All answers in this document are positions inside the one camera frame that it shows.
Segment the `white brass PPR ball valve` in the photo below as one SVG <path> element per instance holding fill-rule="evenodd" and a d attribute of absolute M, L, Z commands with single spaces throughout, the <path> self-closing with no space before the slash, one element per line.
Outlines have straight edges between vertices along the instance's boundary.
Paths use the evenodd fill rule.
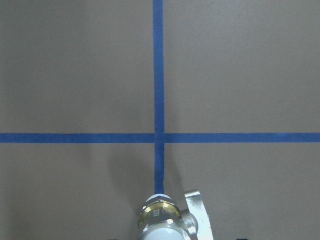
<path fill-rule="evenodd" d="M 213 240 L 210 217 L 198 190 L 184 193 L 181 210 L 166 194 L 154 194 L 142 205 L 138 219 L 139 240 Z"/>

